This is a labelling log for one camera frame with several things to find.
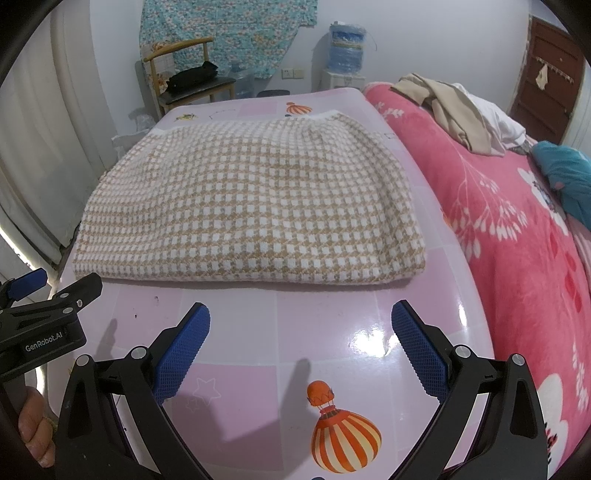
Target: human hand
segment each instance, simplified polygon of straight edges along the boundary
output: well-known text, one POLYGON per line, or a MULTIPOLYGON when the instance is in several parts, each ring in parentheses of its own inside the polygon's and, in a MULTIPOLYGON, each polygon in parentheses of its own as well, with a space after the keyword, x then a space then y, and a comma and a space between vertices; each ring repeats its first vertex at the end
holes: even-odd
POLYGON ((33 387, 27 387, 27 401, 18 417, 22 441, 43 468, 56 461, 56 446, 52 441, 53 427, 43 416, 45 399, 33 387))

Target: orange striped balloon print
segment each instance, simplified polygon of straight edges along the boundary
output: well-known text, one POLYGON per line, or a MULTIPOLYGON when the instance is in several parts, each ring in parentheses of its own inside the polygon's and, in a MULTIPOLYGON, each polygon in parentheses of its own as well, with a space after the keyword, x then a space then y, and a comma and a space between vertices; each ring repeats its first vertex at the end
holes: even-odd
POLYGON ((320 408, 320 419, 310 445, 312 457, 319 467, 329 472, 361 470, 376 458, 382 446, 382 435, 365 417, 336 408, 333 398, 332 390, 322 381, 308 386, 310 404, 320 408), (326 403, 318 404, 327 398, 326 403))
POLYGON ((305 105, 296 105, 294 102, 287 102, 287 113, 292 115, 305 115, 312 111, 312 108, 305 105))

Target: wooden chair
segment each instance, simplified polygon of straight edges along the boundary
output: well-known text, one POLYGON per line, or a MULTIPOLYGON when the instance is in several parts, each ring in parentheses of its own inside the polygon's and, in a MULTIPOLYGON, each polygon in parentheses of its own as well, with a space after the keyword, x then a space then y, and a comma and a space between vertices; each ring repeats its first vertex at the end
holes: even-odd
POLYGON ((206 83, 202 83, 201 85, 195 87, 188 88, 174 95, 168 92, 164 92, 162 94, 160 93, 160 86, 158 85, 158 75, 156 74, 156 66, 154 65, 154 59, 161 57, 162 55, 166 55, 168 53, 173 53, 175 51, 182 50, 184 48, 193 47, 195 45, 203 45, 203 58, 209 61, 207 44, 211 42, 213 42, 213 37, 195 38, 193 40, 179 41, 176 43, 171 43, 170 45, 166 45, 163 48, 160 48, 159 50, 144 58, 144 62, 150 63, 150 72, 152 74, 152 86, 154 88, 154 93, 156 94, 156 98, 158 100, 158 105, 163 114, 166 114, 166 112, 177 106, 186 105, 207 95, 209 95, 210 102, 215 102, 214 95, 216 93, 223 92, 224 90, 228 90, 230 92, 231 99, 235 98, 234 82, 236 80, 230 77, 215 77, 213 80, 210 80, 206 83))

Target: houndstooth fabric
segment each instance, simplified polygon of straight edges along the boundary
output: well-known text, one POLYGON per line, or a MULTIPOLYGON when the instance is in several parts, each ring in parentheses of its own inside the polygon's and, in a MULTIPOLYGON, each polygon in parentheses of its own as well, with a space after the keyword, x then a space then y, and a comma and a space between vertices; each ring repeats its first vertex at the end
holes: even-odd
POLYGON ((329 112, 152 131, 86 205, 74 271, 129 280, 376 284, 425 267, 404 170, 329 112))

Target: plastic bag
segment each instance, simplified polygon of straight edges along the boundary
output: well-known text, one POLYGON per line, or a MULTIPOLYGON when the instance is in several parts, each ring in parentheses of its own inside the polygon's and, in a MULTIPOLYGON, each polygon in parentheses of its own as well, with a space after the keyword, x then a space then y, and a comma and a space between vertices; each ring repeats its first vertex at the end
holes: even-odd
POLYGON ((116 135, 111 138, 113 148, 117 153, 117 161, 121 160, 133 146, 142 140, 150 130, 156 125, 151 115, 143 113, 135 118, 137 132, 131 135, 116 135))

